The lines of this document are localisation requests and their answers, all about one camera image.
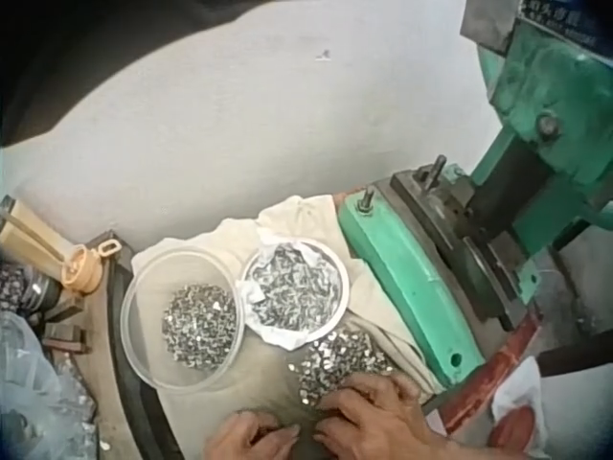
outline white wall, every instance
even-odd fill
[[[313,0],[250,11],[134,62],[51,132],[7,149],[8,188],[75,241],[112,227],[140,249],[440,153],[470,168],[498,123],[459,36],[463,9]],[[150,11],[92,33],[32,120],[134,31],[190,27],[179,16]]]

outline bowl rim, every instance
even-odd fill
[[[234,341],[232,342],[232,347],[230,349],[230,353],[223,360],[223,362],[215,369],[215,371],[209,376],[204,378],[199,383],[195,383],[193,385],[186,386],[177,386],[171,385],[161,380],[156,379],[150,371],[146,369],[146,367],[139,361],[138,357],[136,357],[136,353],[134,352],[134,347],[132,346],[132,342],[129,339],[129,313],[132,308],[133,300],[136,295],[136,291],[138,286],[142,283],[142,281],[147,277],[147,273],[157,266],[160,262],[168,259],[172,256],[180,256],[180,255],[188,255],[188,256],[196,256],[201,257],[207,262],[211,263],[215,266],[216,269],[223,275],[223,277],[228,282],[230,286],[230,290],[232,296],[235,301],[235,309],[237,311],[237,333],[234,337]],[[238,352],[242,346],[243,336],[244,336],[244,328],[245,328],[245,315],[244,309],[242,308],[242,303],[239,301],[237,288],[236,288],[236,279],[230,273],[230,270],[226,267],[226,265],[219,259],[218,256],[212,254],[206,249],[198,246],[194,246],[191,244],[182,245],[180,247],[174,247],[170,249],[166,249],[159,254],[156,254],[151,259],[149,259],[145,265],[139,270],[138,273],[134,273],[134,277],[132,281],[130,281],[127,290],[125,291],[125,296],[122,301],[122,309],[120,313],[120,337],[122,340],[122,346],[124,348],[125,357],[127,361],[130,363],[132,370],[136,373],[136,375],[144,381],[147,385],[152,388],[161,389],[165,391],[170,391],[172,393],[192,393],[198,390],[206,389],[207,387],[212,386],[216,381],[221,378],[221,376],[232,366],[232,363],[238,356]]]
[[[336,326],[338,326],[338,324],[341,322],[341,319],[343,319],[343,316],[345,315],[345,312],[347,311],[347,308],[349,307],[349,297],[350,297],[350,289],[351,289],[350,281],[349,281],[349,273],[347,271],[347,268],[345,267],[345,264],[343,264],[343,262],[341,261],[340,257],[338,257],[338,255],[329,246],[327,246],[326,244],[323,244],[322,242],[319,242],[312,238],[303,238],[303,237],[281,237],[281,236],[278,237],[276,236],[276,238],[279,241],[279,244],[283,244],[284,242],[301,242],[301,243],[316,247],[317,249],[322,251],[326,256],[328,256],[331,259],[332,264],[338,271],[338,274],[341,279],[341,296],[338,299],[338,307],[334,311],[334,314],[332,315],[332,317],[326,322],[326,324],[324,324],[321,328],[309,333],[306,336],[305,344],[307,344],[315,340],[318,340],[328,335],[329,333],[331,333],[336,328]],[[249,259],[247,260],[247,263],[244,265],[242,272],[240,273],[240,280],[242,282],[246,281],[247,273],[249,269],[251,268],[251,266],[253,265],[253,263],[255,262],[255,260],[259,257],[260,251],[261,249],[258,248],[249,257]],[[242,299],[240,299],[240,302],[241,302],[240,309],[245,311],[245,306],[242,305]],[[253,329],[251,328],[249,324],[246,324],[246,326],[253,331]]]

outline green metal base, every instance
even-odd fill
[[[439,381],[450,387],[464,380],[484,359],[453,295],[380,192],[368,214],[358,211],[360,198],[348,196],[340,209],[345,238],[370,265]]]

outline metal rod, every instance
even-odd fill
[[[443,172],[443,168],[446,163],[447,163],[446,156],[439,155],[437,157],[437,160],[434,162],[434,165],[432,165],[432,168],[430,168],[430,172],[425,178],[425,184],[423,185],[423,189],[426,192],[432,190],[434,186],[437,185],[439,181],[439,176]]]
[[[357,202],[357,210],[360,213],[370,213],[373,210],[373,197],[375,196],[375,189],[369,187],[364,191],[364,195]]]

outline pile of metal parts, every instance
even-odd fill
[[[302,360],[288,368],[298,376],[301,402],[315,405],[354,372],[388,375],[394,365],[367,333],[340,326],[308,344]]]
[[[17,312],[27,280],[21,265],[0,261],[0,310]]]
[[[210,372],[228,356],[236,333],[234,297],[219,286],[184,286],[174,293],[162,318],[162,334],[173,358]]]
[[[61,399],[57,415],[70,421],[72,436],[68,440],[62,458],[95,460],[98,458],[98,427],[93,419],[96,403],[85,388],[85,382],[72,357],[64,354],[55,364],[61,385]]]
[[[266,264],[256,261],[245,279],[260,285],[265,299],[253,306],[264,326],[314,332],[334,314],[341,297],[338,271],[315,246],[319,258],[306,261],[290,243],[279,244]]]
[[[61,284],[30,266],[0,260],[0,311],[29,318],[52,309]]]

